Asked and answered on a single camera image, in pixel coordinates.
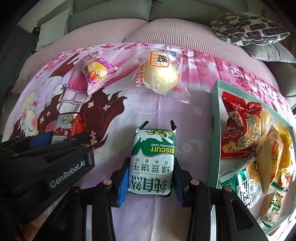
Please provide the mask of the red white candy packet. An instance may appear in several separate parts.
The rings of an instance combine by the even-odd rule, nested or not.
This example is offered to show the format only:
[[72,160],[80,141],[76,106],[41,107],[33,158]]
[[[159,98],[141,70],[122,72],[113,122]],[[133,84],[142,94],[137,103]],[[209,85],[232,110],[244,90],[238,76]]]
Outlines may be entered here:
[[51,144],[61,143],[84,131],[86,120],[81,113],[65,113],[58,116]]

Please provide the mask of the green cow biscuit packet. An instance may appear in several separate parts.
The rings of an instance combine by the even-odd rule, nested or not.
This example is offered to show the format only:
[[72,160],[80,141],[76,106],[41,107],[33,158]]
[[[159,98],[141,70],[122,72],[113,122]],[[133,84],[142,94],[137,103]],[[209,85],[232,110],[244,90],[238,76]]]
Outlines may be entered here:
[[259,224],[267,228],[271,228],[275,224],[287,192],[288,189],[282,188],[276,182],[272,182],[260,209],[260,216],[257,220]]

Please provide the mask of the pink swiss roll packet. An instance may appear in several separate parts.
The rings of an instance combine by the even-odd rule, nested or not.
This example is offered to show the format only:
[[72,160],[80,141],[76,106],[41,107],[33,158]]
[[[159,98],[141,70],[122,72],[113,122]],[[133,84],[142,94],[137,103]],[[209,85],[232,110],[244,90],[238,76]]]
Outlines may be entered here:
[[121,73],[119,68],[102,57],[101,51],[92,52],[74,62],[87,80],[87,94],[92,95],[109,80]]

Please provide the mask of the green mung bean biscuit packet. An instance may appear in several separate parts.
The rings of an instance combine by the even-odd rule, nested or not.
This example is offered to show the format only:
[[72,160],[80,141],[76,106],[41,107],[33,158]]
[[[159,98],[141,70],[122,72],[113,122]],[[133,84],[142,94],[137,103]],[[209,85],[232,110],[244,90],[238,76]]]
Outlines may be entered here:
[[128,191],[167,196],[173,179],[177,127],[173,120],[169,130],[148,129],[148,123],[145,121],[135,130]]

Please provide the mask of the clear steamed cake packet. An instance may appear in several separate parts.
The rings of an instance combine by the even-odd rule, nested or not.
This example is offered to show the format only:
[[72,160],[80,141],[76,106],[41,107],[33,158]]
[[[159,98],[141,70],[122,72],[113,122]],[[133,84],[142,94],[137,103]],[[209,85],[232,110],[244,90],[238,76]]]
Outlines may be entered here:
[[183,54],[180,49],[150,48],[137,57],[139,66],[133,77],[134,87],[145,87],[155,94],[182,103],[190,94],[182,82]]

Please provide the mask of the pink anime print blanket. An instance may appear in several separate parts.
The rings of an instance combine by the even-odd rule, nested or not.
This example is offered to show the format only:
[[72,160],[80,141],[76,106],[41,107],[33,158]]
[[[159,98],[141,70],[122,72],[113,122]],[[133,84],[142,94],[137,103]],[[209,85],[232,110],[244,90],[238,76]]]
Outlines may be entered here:
[[[3,140],[51,131],[61,113],[83,113],[95,149],[95,167],[78,182],[81,188],[87,188],[121,167],[131,154],[135,129],[144,121],[149,122],[149,128],[159,129],[170,128],[170,121],[174,121],[176,156],[181,167],[202,181],[213,179],[215,175],[208,173],[209,166],[216,166],[210,160],[210,92],[217,80],[263,101],[295,126],[290,106],[273,78],[205,51],[182,49],[182,81],[191,96],[189,103],[160,96],[145,87],[136,88],[133,76],[139,65],[138,56],[151,47],[141,42],[94,45],[50,59],[20,95],[6,122]],[[85,77],[73,63],[94,51],[121,68],[121,73],[88,96]]]

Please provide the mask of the pale green snack packet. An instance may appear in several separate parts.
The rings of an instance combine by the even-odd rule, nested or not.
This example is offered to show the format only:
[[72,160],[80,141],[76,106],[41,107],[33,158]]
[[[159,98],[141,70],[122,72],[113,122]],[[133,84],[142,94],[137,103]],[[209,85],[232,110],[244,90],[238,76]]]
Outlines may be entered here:
[[220,186],[230,186],[248,210],[252,209],[262,196],[261,179],[255,161],[252,156],[240,168],[225,171],[219,177]]

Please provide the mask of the red cracker packet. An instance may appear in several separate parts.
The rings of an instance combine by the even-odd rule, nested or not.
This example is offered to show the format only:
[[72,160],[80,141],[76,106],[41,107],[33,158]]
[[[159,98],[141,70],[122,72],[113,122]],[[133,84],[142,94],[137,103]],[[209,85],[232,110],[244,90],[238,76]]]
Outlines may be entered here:
[[246,101],[229,92],[222,93],[228,114],[227,127],[221,136],[221,158],[243,158],[254,155],[261,137],[262,105]]

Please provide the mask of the yellow snack packet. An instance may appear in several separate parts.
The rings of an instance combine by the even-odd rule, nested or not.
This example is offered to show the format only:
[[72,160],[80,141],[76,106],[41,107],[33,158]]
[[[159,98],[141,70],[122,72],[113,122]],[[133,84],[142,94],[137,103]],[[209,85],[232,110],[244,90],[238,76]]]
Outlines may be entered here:
[[262,193],[267,194],[273,182],[288,188],[295,173],[295,152],[288,128],[268,109],[261,113],[261,137],[256,148],[256,168]]

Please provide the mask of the pale green cushion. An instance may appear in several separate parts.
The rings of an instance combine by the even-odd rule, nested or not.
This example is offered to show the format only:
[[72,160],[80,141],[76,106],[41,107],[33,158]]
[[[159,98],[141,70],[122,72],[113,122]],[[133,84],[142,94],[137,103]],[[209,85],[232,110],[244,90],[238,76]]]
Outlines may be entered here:
[[41,25],[35,51],[55,43],[67,34],[70,9],[67,9]]

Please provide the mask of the grey green sofa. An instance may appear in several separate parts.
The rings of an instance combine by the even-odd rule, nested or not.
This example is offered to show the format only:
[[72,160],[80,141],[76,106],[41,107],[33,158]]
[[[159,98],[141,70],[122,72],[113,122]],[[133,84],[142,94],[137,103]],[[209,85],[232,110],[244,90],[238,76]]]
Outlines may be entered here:
[[[59,13],[70,9],[67,34],[83,26],[106,20],[185,20],[211,28],[219,15],[249,11],[248,1],[40,1],[18,23],[32,31]],[[279,92],[295,109],[295,63],[264,62],[276,78]]]

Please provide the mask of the grey pillow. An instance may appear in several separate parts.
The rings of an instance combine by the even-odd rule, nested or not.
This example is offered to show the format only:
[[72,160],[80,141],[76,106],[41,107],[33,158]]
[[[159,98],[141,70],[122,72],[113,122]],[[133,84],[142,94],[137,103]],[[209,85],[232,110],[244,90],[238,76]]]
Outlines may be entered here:
[[243,49],[256,60],[264,62],[295,63],[295,57],[280,43],[270,45],[248,45]]

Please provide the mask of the black white patterned pillow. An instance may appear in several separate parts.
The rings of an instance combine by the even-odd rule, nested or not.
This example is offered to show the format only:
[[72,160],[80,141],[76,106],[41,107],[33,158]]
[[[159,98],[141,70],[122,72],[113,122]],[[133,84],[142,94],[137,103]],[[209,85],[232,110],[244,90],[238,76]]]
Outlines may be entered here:
[[286,39],[290,32],[264,17],[234,11],[224,13],[211,22],[219,40],[237,46],[270,45]]

